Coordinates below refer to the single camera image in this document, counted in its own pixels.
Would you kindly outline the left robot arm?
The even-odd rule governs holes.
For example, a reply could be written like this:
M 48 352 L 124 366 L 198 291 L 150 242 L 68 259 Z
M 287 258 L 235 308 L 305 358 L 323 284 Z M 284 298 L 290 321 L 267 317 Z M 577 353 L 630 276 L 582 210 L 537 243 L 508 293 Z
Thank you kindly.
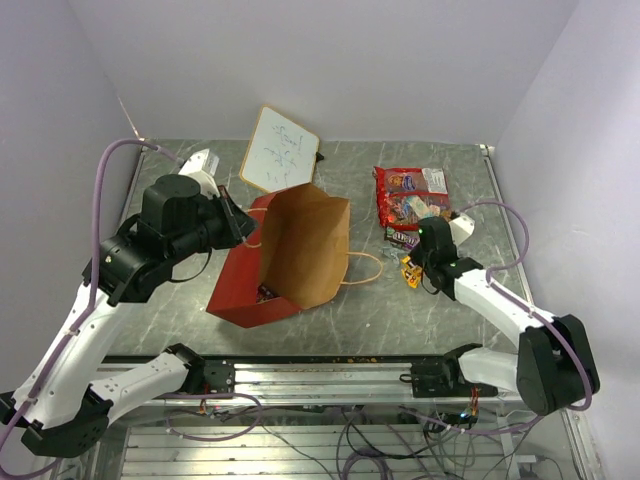
M 123 374 L 99 380 L 96 373 L 138 306 L 174 282 L 175 266 L 194 254 L 239 246 L 256 227 L 225 188 L 206 193 L 192 177 L 160 177 L 144 191 L 140 212 L 100 244 L 71 312 L 34 372 L 2 394 L 2 422 L 23 429 L 21 441 L 32 454 L 74 458 L 146 401 L 202 392 L 206 362 L 183 344 Z

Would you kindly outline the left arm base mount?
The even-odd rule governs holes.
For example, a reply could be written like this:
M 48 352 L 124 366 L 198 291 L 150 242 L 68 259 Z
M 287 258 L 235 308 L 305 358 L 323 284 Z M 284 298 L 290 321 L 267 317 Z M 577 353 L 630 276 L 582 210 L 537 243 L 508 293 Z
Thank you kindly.
M 236 370 L 228 360 L 206 361 L 203 370 L 203 393 L 233 393 Z

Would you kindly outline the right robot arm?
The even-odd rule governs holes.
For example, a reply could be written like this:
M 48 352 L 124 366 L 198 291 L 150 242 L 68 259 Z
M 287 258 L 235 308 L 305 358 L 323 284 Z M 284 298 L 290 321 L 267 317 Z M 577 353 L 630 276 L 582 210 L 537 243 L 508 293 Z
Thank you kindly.
M 572 314 L 558 316 L 524 301 L 495 280 L 477 261 L 458 255 L 454 229 L 468 220 L 427 217 L 417 224 L 419 242 L 410 264 L 420 267 L 437 293 L 480 314 L 517 348 L 515 354 L 466 346 L 440 373 L 450 394 L 465 394 L 475 383 L 519 394 L 540 416 L 581 401 L 590 405 L 600 379 L 584 324 Z

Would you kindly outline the brown M&M packet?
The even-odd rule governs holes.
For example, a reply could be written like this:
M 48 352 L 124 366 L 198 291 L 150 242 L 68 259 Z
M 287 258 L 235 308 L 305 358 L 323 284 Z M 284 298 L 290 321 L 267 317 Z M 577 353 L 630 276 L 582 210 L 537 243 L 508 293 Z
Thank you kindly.
M 260 284 L 256 290 L 256 302 L 263 303 L 278 298 L 279 295 L 270 290 L 264 284 Z

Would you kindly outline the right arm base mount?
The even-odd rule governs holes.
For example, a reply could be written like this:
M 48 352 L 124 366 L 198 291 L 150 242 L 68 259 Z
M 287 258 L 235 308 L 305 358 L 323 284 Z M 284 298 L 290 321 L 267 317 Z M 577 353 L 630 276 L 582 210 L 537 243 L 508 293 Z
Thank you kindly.
M 408 373 L 399 376 L 402 383 L 411 386 L 414 398 L 496 397 L 496 387 L 466 380 L 458 364 L 451 360 L 433 360 L 412 364 Z

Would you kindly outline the yellow M&M packet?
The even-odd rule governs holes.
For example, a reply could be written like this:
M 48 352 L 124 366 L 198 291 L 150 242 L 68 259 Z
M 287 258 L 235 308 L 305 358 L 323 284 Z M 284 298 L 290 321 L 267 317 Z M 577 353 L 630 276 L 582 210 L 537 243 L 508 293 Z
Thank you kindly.
M 402 259 L 402 275 L 408 286 L 416 289 L 422 282 L 423 268 L 416 265 L 409 256 L 406 256 Z

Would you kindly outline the red cookie snack bag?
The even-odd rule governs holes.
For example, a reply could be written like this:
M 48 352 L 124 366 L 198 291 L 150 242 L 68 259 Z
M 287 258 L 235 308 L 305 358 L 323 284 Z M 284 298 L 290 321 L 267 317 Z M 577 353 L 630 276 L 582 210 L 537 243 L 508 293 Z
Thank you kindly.
M 373 168 L 379 223 L 383 228 L 417 231 L 424 218 L 452 218 L 442 168 Z

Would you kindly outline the red paper bag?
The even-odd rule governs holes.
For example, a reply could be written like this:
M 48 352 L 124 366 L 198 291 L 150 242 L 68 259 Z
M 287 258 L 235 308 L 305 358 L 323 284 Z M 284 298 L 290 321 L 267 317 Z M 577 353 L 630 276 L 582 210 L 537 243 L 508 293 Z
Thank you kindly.
M 249 329 L 328 303 L 348 284 L 350 201 L 307 183 L 256 198 L 258 227 L 231 249 L 206 312 Z M 264 284 L 279 295 L 256 302 Z

